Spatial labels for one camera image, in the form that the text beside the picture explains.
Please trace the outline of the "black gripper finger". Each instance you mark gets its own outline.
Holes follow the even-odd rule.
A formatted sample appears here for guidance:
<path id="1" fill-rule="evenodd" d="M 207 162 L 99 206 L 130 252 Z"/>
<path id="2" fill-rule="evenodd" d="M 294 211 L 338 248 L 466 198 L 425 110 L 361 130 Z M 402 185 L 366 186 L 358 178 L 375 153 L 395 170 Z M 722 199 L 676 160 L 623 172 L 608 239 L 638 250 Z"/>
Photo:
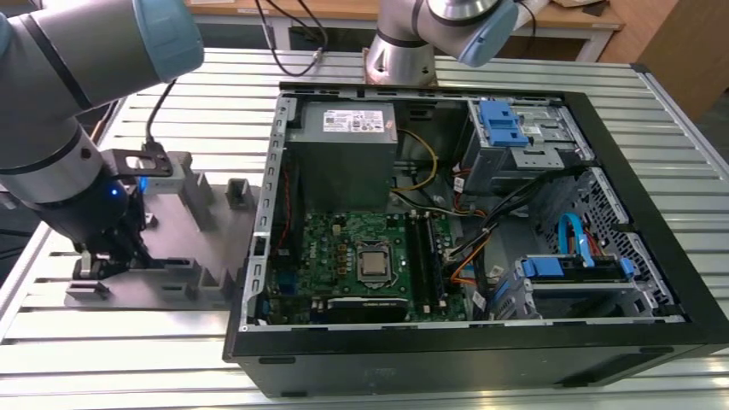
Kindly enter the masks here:
<path id="1" fill-rule="evenodd" d="M 101 280 L 126 271 L 126 249 L 121 245 L 83 246 L 82 278 Z"/>
<path id="2" fill-rule="evenodd" d="M 153 258 L 145 247 L 139 231 L 135 229 L 123 229 L 122 236 L 127 243 L 130 265 L 134 268 L 150 268 L 153 266 Z"/>

